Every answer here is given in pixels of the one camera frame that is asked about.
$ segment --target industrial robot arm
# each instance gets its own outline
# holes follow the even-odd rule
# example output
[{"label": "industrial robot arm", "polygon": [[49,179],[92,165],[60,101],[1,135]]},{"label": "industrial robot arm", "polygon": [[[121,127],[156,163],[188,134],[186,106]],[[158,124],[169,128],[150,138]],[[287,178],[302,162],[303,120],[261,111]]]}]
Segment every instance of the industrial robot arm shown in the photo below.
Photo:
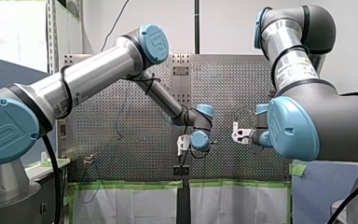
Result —
[{"label": "industrial robot arm", "polygon": [[317,72],[335,38],[334,20],[322,7],[259,14],[255,46],[269,59],[277,93],[257,106],[254,130],[234,128],[235,141],[247,138],[289,159],[358,161],[358,92],[339,95]]},{"label": "industrial robot arm", "polygon": [[[0,204],[13,203],[16,199],[20,202],[21,195],[30,195],[40,189],[36,183],[29,183],[20,157],[37,139],[52,130],[55,120],[65,118],[72,108],[122,78],[136,80],[174,124],[193,126],[192,148],[209,149],[213,108],[198,105],[196,109],[186,110],[145,71],[154,64],[163,63],[168,55],[165,34],[156,25],[149,24],[119,37],[111,49],[64,68],[60,73],[29,86],[13,84],[1,89]],[[48,139],[44,137],[43,140],[49,155],[53,155]],[[56,192],[59,192],[57,164],[53,162],[52,165],[56,170]],[[56,193],[56,223],[60,215],[60,197],[60,193]]]},{"label": "industrial robot arm", "polygon": [[[199,105],[184,109],[145,69],[164,62],[169,54],[165,34],[155,25],[145,25],[123,35],[111,49],[46,77],[32,85],[14,84],[0,90],[0,164],[14,161],[27,152],[34,141],[52,130],[55,119],[70,113],[95,93],[126,77],[136,82],[172,118],[177,125],[195,126],[195,149],[209,148],[213,109]],[[6,129],[12,135],[6,141]],[[202,136],[205,141],[197,144]]]}]

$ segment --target white wall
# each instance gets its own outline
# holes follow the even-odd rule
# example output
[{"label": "white wall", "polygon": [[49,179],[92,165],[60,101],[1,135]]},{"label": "white wall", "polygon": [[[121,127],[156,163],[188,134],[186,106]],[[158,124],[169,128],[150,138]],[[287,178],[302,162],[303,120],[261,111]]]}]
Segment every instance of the white wall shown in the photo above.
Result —
[{"label": "white wall", "polygon": [[337,39],[324,62],[321,77],[338,91],[358,91],[358,0],[301,0],[326,8],[336,22]]},{"label": "white wall", "polygon": [[0,1],[0,59],[47,71],[46,4]]},{"label": "white wall", "polygon": [[[125,0],[84,0],[84,52],[99,52]],[[321,76],[340,92],[358,91],[358,0],[200,0],[200,52],[260,54],[254,49],[255,18],[263,7],[325,7],[337,24],[337,43]],[[171,50],[194,52],[194,0],[131,0],[108,41],[153,22],[162,26]]]}]

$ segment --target perforated metal panel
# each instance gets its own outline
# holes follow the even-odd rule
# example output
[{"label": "perforated metal panel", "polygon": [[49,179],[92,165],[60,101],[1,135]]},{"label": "perforated metal panel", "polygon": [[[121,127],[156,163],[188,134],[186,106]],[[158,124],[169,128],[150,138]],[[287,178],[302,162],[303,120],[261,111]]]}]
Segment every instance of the perforated metal panel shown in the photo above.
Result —
[{"label": "perforated metal panel", "polygon": [[[269,99],[268,63],[261,56],[192,55],[190,59],[191,78],[180,82],[171,83],[171,62],[151,71],[167,89],[174,85],[176,90],[187,90],[180,93],[190,94],[193,106],[215,108],[212,139],[217,144],[206,159],[192,160],[188,154],[191,177],[285,180],[288,161],[273,149],[243,146],[231,139],[232,122],[252,127],[255,106]],[[68,138],[73,138],[78,160],[71,165],[70,181],[173,179],[176,137],[171,137],[167,116],[134,83],[119,81],[78,107],[71,131]],[[88,169],[82,159],[90,155],[96,162]]]},{"label": "perforated metal panel", "polygon": [[[169,64],[150,71],[170,87]],[[120,80],[94,95],[74,110],[73,123],[78,160],[72,181],[172,179],[168,118],[135,83]],[[95,164],[89,169],[82,158],[90,155]]]},{"label": "perforated metal panel", "polygon": [[269,101],[269,64],[261,56],[193,55],[191,62],[192,105],[214,107],[212,139],[217,141],[205,159],[192,160],[192,178],[287,178],[288,161],[274,149],[243,146],[231,138],[234,120],[252,128],[256,105]]}]

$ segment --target cable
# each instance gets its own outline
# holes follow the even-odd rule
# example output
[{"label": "cable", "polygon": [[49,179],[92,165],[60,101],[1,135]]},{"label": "cable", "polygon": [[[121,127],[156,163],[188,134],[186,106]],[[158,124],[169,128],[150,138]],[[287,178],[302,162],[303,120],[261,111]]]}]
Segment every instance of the cable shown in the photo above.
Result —
[{"label": "cable", "polygon": [[97,193],[98,193],[98,191],[100,190],[101,185],[102,185],[101,173],[100,173],[100,170],[97,168],[97,165],[96,165],[96,164],[97,164],[97,161],[95,161],[95,162],[89,167],[89,169],[87,169],[87,171],[86,171],[85,175],[83,176],[82,181],[81,181],[81,183],[80,183],[80,185],[83,185],[83,184],[84,184],[84,182],[85,182],[85,180],[86,180],[86,177],[89,175],[89,171],[90,171],[91,168],[94,167],[94,165],[95,165],[95,169],[97,170],[97,173],[98,173],[98,176],[100,177],[101,183],[98,185],[98,187],[97,187],[97,189],[95,190],[94,194],[92,195],[91,199],[88,200],[88,201],[85,201],[84,198],[83,198],[83,194],[81,193],[81,190],[79,190],[79,188],[76,189],[76,190],[79,190],[79,194],[78,194],[77,198],[78,198],[79,200],[80,200],[80,198],[82,198],[82,201],[80,200],[80,202],[83,203],[83,204],[91,203],[92,201],[94,201],[95,196],[97,196]]},{"label": "cable", "polygon": [[260,29],[258,29],[258,42],[261,48],[261,51],[263,51],[264,57],[266,57],[267,61],[269,61],[269,56],[267,55],[266,51],[264,50],[264,46],[263,46],[263,36],[262,36],[262,30],[261,30],[261,22],[264,19],[264,14],[268,11],[268,10],[272,10],[272,7],[265,7],[263,8],[263,10],[261,11],[261,20],[260,20]]},{"label": "cable", "polygon": [[204,159],[206,156],[208,156],[209,154],[209,151],[211,151],[210,149],[206,150],[204,152],[204,154],[200,157],[196,156],[194,153],[193,153],[193,150],[190,150],[190,153],[191,153],[191,156],[194,158],[194,159],[197,159],[197,160],[201,160],[201,159]]},{"label": "cable", "polygon": [[107,43],[107,39],[109,38],[109,36],[113,33],[113,30],[115,30],[115,27],[117,25],[118,20],[120,20],[121,14],[123,14],[124,8],[126,8],[127,4],[130,2],[130,0],[127,0],[126,3],[124,3],[124,6],[121,8],[120,13],[117,16],[117,19],[115,21],[115,24],[112,26],[112,29],[109,31],[109,33],[107,34],[104,42],[103,42],[103,47],[101,48],[101,52],[103,51],[104,47],[106,46]]},{"label": "cable", "polygon": [[115,132],[118,135],[118,140],[123,138],[123,135],[118,131],[118,119],[120,118],[121,113],[124,111],[124,108],[126,107],[126,104],[127,104],[127,101],[128,101],[128,96],[129,96],[129,90],[130,90],[130,85],[127,87],[126,94],[125,94],[125,97],[124,97],[123,106],[118,111],[118,114],[117,114],[116,119],[115,119]]},{"label": "cable", "polygon": [[68,96],[68,108],[66,109],[66,113],[64,115],[62,115],[61,117],[57,118],[57,119],[65,119],[66,117],[68,117],[71,114],[72,109],[74,107],[74,103],[73,103],[73,100],[72,100],[71,89],[69,88],[68,82],[66,82],[66,79],[65,79],[65,70],[68,67],[69,67],[69,65],[63,66],[61,68],[61,71],[60,71],[60,73],[61,73],[61,83],[65,88],[66,95]]},{"label": "cable", "polygon": [[348,203],[350,203],[357,195],[358,195],[358,187],[344,200],[344,202],[342,202],[342,204],[339,205],[336,212],[334,212],[334,214],[327,221],[327,224],[333,224],[336,221],[338,215],[342,212],[342,210],[344,210],[344,208],[348,205]]},{"label": "cable", "polygon": [[57,163],[57,159],[54,154],[54,149],[51,146],[48,136],[45,135],[42,138],[43,138],[43,142],[45,143],[46,150],[48,152],[48,156],[50,157],[50,160],[51,160],[51,166],[53,168],[54,188],[55,188],[54,224],[60,224],[61,205],[62,205],[60,170],[58,169],[58,163]]},{"label": "cable", "polygon": [[[185,118],[185,120],[184,120],[184,122],[185,122],[185,129],[184,129],[184,131],[183,131],[183,134],[186,134],[187,133],[187,128],[188,128],[188,122],[190,121],[190,115],[188,114],[188,108],[187,108],[187,106],[185,106],[185,105],[182,105],[182,109],[185,109],[186,111],[185,111],[185,114],[184,114],[184,118]],[[185,162],[186,162],[186,159],[187,159],[187,155],[188,155],[188,151],[189,150],[191,150],[191,144],[189,144],[188,145],[188,148],[187,148],[187,151],[186,151],[186,153],[185,153],[185,156],[184,156],[184,158],[183,158],[183,160],[182,160],[182,163],[180,162],[180,158],[181,158],[181,156],[179,156],[179,166],[180,167],[183,167],[184,165],[185,165]]]},{"label": "cable", "polygon": [[161,79],[160,78],[157,78],[155,77],[155,74],[152,73],[152,77],[151,78],[148,78],[148,79],[142,79],[142,80],[139,80],[139,79],[135,79],[137,78],[138,76],[140,76],[141,74],[137,75],[137,76],[133,76],[133,77],[124,77],[122,79],[124,80],[128,80],[128,81],[133,81],[133,82],[146,82],[146,81],[151,81],[149,86],[147,87],[146,91],[145,91],[145,95],[147,95],[150,91],[150,89],[152,89],[152,86],[153,86],[153,83],[154,81],[156,80],[157,82],[160,82]]}]

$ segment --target silver robot arm segment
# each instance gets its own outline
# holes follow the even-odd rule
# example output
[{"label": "silver robot arm segment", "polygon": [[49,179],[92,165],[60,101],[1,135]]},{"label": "silver robot arm segment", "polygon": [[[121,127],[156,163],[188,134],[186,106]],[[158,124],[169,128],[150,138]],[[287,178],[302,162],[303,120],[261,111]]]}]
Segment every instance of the silver robot arm segment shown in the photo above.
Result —
[{"label": "silver robot arm segment", "polygon": [[211,144],[213,107],[197,105],[197,108],[188,109],[181,106],[161,83],[153,82],[153,78],[150,72],[145,71],[134,81],[171,118],[173,124],[193,127],[190,140],[192,148],[208,150]]},{"label": "silver robot arm segment", "polygon": [[1,89],[0,114],[11,117],[0,119],[1,125],[9,125],[17,138],[12,134],[12,141],[2,144],[0,140],[0,164],[22,156],[35,140],[51,131],[55,119],[67,115],[72,107],[125,76],[139,76],[148,67],[164,62],[168,55],[165,34],[148,24],[119,37],[111,49],[60,73],[29,86],[14,84]]},{"label": "silver robot arm segment", "polygon": [[335,38],[334,20],[322,7],[259,14],[255,46],[269,59],[277,94],[257,106],[254,144],[289,159],[358,161],[358,92],[339,95],[317,72]]}]

